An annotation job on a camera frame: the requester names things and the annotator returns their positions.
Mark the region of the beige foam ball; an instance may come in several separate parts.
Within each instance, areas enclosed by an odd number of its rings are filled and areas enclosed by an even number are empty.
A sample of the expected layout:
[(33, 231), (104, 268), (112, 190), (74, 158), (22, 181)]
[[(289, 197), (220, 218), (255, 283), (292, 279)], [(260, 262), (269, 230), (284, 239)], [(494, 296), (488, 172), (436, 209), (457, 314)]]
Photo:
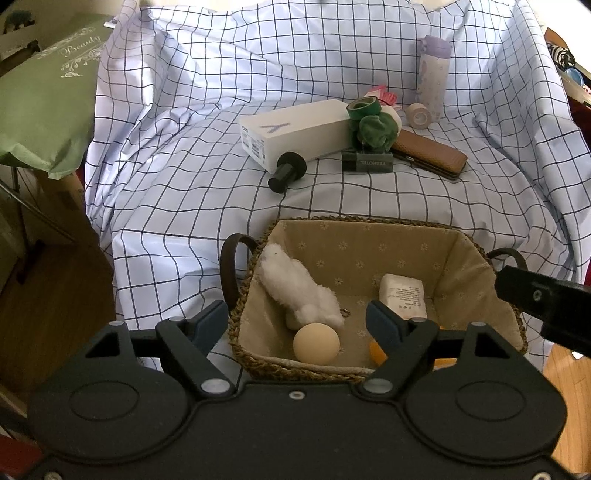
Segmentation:
[(315, 365), (329, 365), (339, 355), (341, 342), (335, 329), (322, 323), (301, 327), (294, 335), (294, 356), (298, 361)]

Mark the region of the green and white plush toy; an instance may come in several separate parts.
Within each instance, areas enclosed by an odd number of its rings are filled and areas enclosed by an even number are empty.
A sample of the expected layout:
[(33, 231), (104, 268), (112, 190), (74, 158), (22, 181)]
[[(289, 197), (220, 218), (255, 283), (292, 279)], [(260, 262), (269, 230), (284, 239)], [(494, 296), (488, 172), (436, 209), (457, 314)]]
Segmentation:
[(383, 105), (377, 115), (352, 120), (353, 149), (362, 153), (386, 153), (402, 131), (402, 119), (396, 109)]

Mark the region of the green tape roll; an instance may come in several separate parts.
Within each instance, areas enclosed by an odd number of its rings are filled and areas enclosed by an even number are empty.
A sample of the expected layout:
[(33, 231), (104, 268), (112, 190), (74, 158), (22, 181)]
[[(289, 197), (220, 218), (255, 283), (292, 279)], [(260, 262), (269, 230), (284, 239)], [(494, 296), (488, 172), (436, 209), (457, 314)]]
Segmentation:
[(349, 119), (353, 121), (361, 121), (363, 117), (379, 115), (381, 110), (381, 103), (376, 96), (365, 96), (346, 105)]

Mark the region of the orange drawstring pouch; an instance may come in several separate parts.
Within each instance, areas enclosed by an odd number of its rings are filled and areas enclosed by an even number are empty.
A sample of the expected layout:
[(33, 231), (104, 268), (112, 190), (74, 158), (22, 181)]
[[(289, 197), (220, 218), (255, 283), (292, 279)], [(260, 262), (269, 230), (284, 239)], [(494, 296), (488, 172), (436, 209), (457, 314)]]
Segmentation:
[[(387, 361), (392, 359), (393, 361), (397, 361), (400, 365), (408, 365), (411, 360), (418, 359), (418, 356), (409, 356), (405, 352), (400, 352), (397, 350), (398, 347), (401, 346), (403, 340), (405, 338), (404, 330), (400, 329), (398, 326), (392, 327), (390, 330), (386, 332), (386, 340), (390, 346), (394, 346), (394, 351), (392, 352), (392, 356), (389, 356), (385, 350), (382, 348), (381, 344), (377, 342), (376, 339), (370, 341), (369, 346), (369, 353), (370, 353), (370, 360), (373, 361), (375, 367), (381, 367)], [(453, 357), (436, 357), (434, 359), (434, 370), (439, 370), (442, 368), (447, 368), (454, 366), (458, 361), (459, 356), (455, 355)]]

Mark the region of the white fluffy plush toy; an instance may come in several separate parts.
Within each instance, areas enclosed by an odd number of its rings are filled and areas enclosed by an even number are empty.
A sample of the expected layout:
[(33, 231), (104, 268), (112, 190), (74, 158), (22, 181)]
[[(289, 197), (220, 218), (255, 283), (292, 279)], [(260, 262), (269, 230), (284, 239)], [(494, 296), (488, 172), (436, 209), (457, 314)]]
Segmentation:
[(312, 279), (308, 269), (276, 243), (266, 244), (259, 256), (259, 282), (274, 301), (286, 308), (286, 324), (300, 330), (311, 323), (334, 329), (345, 325), (334, 291)]

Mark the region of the woven basket with fabric liner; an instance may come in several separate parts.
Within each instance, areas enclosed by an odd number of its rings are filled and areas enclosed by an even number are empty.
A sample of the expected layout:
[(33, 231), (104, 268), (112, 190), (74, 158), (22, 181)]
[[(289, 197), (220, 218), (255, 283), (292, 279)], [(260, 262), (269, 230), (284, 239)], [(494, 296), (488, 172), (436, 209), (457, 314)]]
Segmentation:
[[(330, 366), (294, 357), (286, 309), (256, 275), (263, 248), (277, 244), (303, 263), (318, 284), (335, 292), (345, 326)], [(376, 365), (370, 358), (366, 308), (386, 274), (422, 281), (427, 316), (446, 330), (473, 321), (491, 325), (520, 354), (528, 350), (520, 310), (499, 299), (493, 254), (462, 231), (436, 223), (363, 217), (281, 219), (259, 239), (233, 234), (221, 248), (221, 288), (228, 304), (228, 343), (254, 378), (358, 383)]]

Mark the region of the dark cylindrical battery tube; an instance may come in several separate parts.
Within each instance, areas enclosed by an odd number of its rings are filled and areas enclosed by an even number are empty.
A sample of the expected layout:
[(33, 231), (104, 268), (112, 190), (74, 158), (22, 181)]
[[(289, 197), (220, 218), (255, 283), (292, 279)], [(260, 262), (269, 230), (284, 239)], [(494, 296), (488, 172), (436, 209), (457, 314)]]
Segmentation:
[(342, 151), (342, 171), (355, 173), (390, 173), (394, 167), (391, 153)]

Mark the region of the brown leather glasses case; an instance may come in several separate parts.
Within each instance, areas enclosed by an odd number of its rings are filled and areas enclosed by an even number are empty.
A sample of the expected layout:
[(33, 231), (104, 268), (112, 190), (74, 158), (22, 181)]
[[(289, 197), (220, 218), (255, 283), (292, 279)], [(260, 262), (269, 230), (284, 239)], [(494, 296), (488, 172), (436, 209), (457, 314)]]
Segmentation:
[(391, 151), (418, 168), (457, 179), (467, 163), (467, 155), (448, 145), (402, 130)]

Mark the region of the black mushroom-shaped knob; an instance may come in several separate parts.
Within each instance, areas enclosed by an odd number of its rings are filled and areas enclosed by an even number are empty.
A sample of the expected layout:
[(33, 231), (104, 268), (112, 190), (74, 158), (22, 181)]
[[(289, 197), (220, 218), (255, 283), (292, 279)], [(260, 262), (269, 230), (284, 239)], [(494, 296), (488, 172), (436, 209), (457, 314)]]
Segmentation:
[(286, 152), (277, 160), (276, 172), (267, 184), (274, 193), (283, 194), (291, 183), (301, 179), (306, 172), (307, 161), (300, 154)]

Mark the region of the blue checked bed sheet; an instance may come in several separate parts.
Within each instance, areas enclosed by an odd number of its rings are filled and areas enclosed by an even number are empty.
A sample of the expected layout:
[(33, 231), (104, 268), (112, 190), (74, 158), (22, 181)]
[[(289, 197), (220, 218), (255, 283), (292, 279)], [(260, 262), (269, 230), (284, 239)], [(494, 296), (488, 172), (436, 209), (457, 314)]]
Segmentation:
[(278, 218), (435, 222), (581, 281), (590, 150), (529, 1), (126, 1), (102, 50), (86, 211), (130, 327), (221, 296)]

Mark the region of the cluttered side shelf items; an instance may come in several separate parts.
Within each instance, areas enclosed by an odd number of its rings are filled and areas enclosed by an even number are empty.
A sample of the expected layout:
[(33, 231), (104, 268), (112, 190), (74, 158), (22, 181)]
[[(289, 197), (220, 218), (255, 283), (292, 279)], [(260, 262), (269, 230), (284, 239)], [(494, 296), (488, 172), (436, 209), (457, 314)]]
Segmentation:
[(556, 32), (547, 28), (544, 38), (567, 96), (590, 108), (590, 72), (576, 61), (566, 42)]

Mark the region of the white rectangular carton box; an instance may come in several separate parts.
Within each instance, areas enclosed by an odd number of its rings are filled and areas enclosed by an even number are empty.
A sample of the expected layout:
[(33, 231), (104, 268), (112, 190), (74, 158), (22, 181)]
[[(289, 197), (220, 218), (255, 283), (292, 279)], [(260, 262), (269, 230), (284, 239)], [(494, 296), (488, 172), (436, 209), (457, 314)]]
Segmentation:
[(346, 150), (352, 146), (346, 105), (331, 99), (240, 116), (242, 147), (269, 173), (286, 152), (310, 161)]

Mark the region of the pink and white small object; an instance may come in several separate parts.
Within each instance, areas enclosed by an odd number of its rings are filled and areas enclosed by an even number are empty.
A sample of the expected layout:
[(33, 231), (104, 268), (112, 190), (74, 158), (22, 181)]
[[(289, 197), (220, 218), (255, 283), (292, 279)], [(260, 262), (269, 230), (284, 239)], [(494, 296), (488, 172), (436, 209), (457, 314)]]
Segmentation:
[(385, 85), (374, 87), (366, 92), (365, 97), (376, 97), (382, 105), (396, 107), (398, 96)]

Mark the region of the green embroidered pillow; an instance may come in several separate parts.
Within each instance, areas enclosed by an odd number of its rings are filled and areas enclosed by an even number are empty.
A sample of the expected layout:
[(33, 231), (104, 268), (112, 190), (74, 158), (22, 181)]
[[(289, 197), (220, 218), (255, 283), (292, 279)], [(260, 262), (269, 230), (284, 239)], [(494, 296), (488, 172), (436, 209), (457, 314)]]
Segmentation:
[(81, 14), (62, 37), (1, 77), (1, 161), (61, 179), (93, 137), (97, 70), (110, 18)]

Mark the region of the purple lidded water bottle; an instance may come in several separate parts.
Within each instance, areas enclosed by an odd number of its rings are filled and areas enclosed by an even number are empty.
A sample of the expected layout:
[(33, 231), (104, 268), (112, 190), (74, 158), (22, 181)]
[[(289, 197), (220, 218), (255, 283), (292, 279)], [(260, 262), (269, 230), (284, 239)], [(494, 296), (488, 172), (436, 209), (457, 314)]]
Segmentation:
[(427, 35), (420, 41), (417, 100), (434, 120), (444, 113), (451, 54), (451, 44), (442, 38)]

